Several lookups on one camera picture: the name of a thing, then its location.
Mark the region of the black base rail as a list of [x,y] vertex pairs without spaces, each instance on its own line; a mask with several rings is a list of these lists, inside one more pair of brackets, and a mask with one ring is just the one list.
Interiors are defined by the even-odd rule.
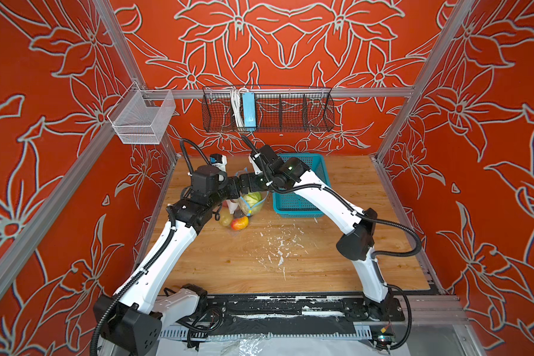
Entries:
[[162,334],[202,342],[254,337],[365,341],[397,337],[406,323],[398,299],[381,312],[360,293],[209,295],[204,310],[200,320],[187,317]]

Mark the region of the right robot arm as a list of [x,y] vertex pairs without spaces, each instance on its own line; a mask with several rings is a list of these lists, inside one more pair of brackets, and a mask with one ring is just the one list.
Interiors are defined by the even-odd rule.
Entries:
[[[252,188],[280,195],[296,194],[323,212],[343,233],[337,250],[351,260],[363,286],[368,315],[383,320],[396,308],[393,285],[386,283],[378,265],[379,256],[408,258],[422,249],[420,237],[411,228],[396,222],[379,219],[372,209],[363,210],[326,185],[301,159],[283,160],[269,145],[257,148],[247,137],[243,142],[252,150],[250,161],[255,165],[255,178],[241,178],[242,191]],[[377,225],[398,228],[412,236],[415,247],[408,252],[375,249],[373,234]]]

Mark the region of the orange yellow mango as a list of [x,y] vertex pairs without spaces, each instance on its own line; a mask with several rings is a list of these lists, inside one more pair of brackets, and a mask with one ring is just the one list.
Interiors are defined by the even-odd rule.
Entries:
[[240,231],[245,229],[249,225],[249,218],[247,216],[243,216],[240,218],[234,218],[233,221],[231,221],[231,228],[234,231]]

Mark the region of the small circuit board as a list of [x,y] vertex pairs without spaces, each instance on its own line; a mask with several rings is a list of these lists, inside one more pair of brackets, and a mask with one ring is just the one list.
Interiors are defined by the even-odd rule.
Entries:
[[378,333],[372,336],[372,346],[378,351],[390,352],[395,337],[390,333]]

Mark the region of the clear zip top bag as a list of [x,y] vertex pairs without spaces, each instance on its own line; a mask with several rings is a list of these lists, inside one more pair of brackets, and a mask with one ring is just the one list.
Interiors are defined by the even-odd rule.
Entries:
[[251,217],[263,209],[268,195],[268,191],[260,191],[240,195],[235,200],[225,200],[220,210],[219,224],[234,231],[247,228]]

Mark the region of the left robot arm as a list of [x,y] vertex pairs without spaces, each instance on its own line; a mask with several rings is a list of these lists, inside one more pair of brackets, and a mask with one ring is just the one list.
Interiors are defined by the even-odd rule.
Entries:
[[97,325],[89,353],[99,353],[104,339],[133,355],[146,355],[157,341],[164,321],[177,322],[193,314],[200,301],[198,294],[186,289],[167,311],[154,311],[160,289],[188,246],[211,219],[219,219],[223,202],[238,197],[235,178],[205,158],[195,169],[187,153],[183,154],[191,185],[180,200],[167,206],[168,221],[153,248],[133,274],[114,293],[102,295],[93,311]]

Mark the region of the green cabbage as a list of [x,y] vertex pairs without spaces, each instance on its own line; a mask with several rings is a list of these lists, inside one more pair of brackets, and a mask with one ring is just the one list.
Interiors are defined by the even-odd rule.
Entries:
[[260,192],[244,194],[242,196],[243,209],[250,211],[262,200],[262,194]]

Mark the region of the light blue box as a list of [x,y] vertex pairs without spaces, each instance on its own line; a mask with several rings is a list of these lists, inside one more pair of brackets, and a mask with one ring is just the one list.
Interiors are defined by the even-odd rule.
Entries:
[[241,97],[243,104],[244,128],[249,132],[253,132],[257,128],[255,94],[252,92],[244,92]]

